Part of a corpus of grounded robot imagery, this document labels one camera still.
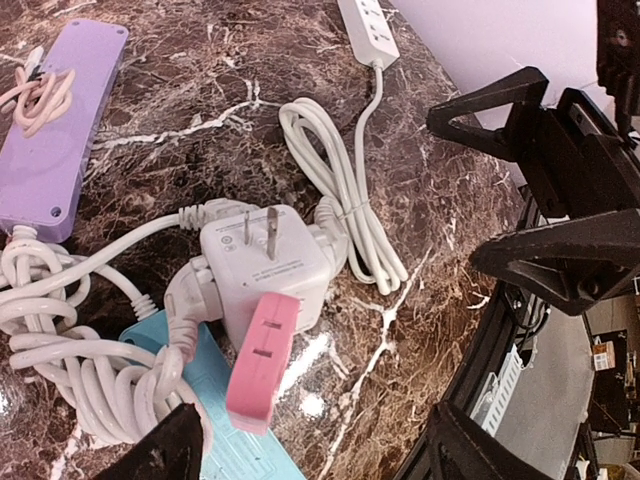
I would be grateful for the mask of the white cube socket adapter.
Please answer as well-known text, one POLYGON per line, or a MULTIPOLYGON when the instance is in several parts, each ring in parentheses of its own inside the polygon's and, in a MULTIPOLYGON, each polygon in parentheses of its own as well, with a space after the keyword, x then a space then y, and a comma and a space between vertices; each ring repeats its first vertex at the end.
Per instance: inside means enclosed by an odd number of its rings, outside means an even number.
POLYGON ((268 292, 300 300, 297 333, 315 327, 334 271, 296 210, 276 205, 212 221, 200 231, 200 244, 236 349, 268 292))

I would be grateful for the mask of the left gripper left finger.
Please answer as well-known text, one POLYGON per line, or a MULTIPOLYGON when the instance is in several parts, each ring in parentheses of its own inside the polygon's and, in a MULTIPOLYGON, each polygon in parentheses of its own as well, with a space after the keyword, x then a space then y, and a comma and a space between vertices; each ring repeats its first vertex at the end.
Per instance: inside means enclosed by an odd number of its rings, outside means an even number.
POLYGON ((193 404, 180 404, 129 452, 94 476, 99 480, 200 478, 203 428, 193 404))

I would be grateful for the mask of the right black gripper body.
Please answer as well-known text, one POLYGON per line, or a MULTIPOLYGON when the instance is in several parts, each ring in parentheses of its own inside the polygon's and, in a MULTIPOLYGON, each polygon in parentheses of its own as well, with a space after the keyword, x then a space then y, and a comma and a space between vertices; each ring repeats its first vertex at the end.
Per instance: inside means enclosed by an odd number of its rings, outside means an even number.
POLYGON ((639 211, 639 160, 585 92, 566 89, 541 115, 525 168, 550 223, 639 211))

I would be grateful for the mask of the pink plug adapter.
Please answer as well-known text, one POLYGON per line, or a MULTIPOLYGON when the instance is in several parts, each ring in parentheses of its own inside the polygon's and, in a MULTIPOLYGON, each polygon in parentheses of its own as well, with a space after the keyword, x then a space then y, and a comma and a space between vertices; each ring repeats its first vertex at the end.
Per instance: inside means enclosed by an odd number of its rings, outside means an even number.
POLYGON ((269 292, 259 300, 234 363, 226 395, 233 427, 265 435, 289 362, 300 300, 269 292))

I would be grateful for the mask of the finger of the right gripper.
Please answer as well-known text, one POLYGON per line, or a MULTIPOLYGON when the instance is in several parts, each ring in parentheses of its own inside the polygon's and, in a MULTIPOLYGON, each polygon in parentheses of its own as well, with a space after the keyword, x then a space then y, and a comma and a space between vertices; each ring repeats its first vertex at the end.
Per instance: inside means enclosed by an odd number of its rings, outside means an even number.
POLYGON ((527 66, 478 90, 429 109, 428 131, 508 162, 518 162, 531 144, 549 85, 527 66))
POLYGON ((496 236, 473 267, 536 295, 567 315, 628 294, 639 275, 639 211, 611 211, 496 236))

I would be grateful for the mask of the white three-pin plug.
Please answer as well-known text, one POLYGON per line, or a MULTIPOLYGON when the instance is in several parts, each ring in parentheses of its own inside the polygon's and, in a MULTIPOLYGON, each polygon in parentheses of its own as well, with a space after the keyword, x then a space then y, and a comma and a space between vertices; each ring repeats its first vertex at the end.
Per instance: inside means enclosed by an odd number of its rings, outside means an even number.
POLYGON ((219 290, 204 256, 191 258, 170 281, 164 295, 169 344, 184 364, 196 355, 199 325, 224 316, 219 290))

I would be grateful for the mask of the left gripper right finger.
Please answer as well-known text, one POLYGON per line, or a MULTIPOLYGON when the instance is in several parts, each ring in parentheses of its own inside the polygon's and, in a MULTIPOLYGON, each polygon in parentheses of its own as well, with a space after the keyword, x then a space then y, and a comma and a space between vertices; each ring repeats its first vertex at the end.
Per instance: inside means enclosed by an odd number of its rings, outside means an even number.
POLYGON ((419 442, 396 473, 397 479, 546 479, 460 408, 441 401, 432 409, 419 442))

